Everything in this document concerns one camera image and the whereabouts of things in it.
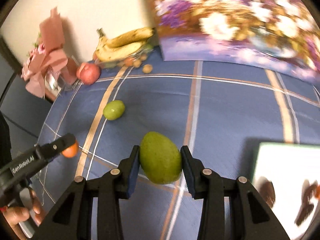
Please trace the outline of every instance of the purple flower poster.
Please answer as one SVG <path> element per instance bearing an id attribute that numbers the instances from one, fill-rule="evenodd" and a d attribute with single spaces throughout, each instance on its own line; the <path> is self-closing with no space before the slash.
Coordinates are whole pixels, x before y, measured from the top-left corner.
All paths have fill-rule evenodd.
<path id="1" fill-rule="evenodd" d="M 164 60 L 252 65 L 320 84 L 320 30 L 301 0 L 148 0 Z"/>

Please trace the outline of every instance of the bunch of bananas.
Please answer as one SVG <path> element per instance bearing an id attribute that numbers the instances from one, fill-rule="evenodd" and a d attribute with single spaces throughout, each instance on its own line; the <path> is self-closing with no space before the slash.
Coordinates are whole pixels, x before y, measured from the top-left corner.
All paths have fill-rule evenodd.
<path id="1" fill-rule="evenodd" d="M 137 52 L 147 43 L 147 39 L 153 35 L 150 27 L 133 30 L 124 33 L 114 39 L 107 39 L 102 29 L 97 30 L 99 43 L 95 55 L 102 62 L 122 60 Z"/>

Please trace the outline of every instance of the red apple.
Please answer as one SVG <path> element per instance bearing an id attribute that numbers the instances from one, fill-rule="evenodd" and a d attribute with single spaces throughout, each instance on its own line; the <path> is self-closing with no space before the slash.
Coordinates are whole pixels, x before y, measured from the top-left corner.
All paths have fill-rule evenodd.
<path id="1" fill-rule="evenodd" d="M 82 63 L 77 70 L 77 77 L 85 84 L 92 85 L 100 77 L 101 69 L 94 63 Z"/>

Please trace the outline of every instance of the green mango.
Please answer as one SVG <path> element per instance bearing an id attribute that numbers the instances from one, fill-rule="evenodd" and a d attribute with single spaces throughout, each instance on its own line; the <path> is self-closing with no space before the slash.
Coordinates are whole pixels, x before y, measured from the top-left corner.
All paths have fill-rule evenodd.
<path id="1" fill-rule="evenodd" d="M 176 145 L 158 132 L 148 132 L 140 143 L 140 164 L 155 184 L 170 184 L 182 172 L 181 153 Z"/>

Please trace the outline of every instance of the finger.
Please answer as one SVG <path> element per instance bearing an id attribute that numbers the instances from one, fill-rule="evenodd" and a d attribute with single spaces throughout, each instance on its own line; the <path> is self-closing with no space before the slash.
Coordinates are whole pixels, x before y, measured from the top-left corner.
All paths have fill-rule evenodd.
<path id="1" fill-rule="evenodd" d="M 35 223 L 39 226 L 42 223 L 42 221 L 44 220 L 44 217 L 45 217 L 44 213 L 36 214 L 35 215 Z"/>
<path id="2" fill-rule="evenodd" d="M 36 192 L 33 190 L 33 189 L 30 189 L 30 193 L 32 195 L 33 198 L 36 198 L 37 197 L 37 194 Z"/>
<path id="3" fill-rule="evenodd" d="M 24 207 L 8 208 L 3 215 L 11 227 L 19 222 L 26 221 L 30 217 L 28 209 Z"/>
<path id="4" fill-rule="evenodd" d="M 40 214 L 43 211 L 40 201 L 37 197 L 33 199 L 33 210 L 36 214 Z"/>
<path id="5" fill-rule="evenodd" d="M 19 225 L 15 225 L 14 227 L 12 227 L 12 230 L 20 240 L 27 240 L 26 235 L 22 232 Z"/>

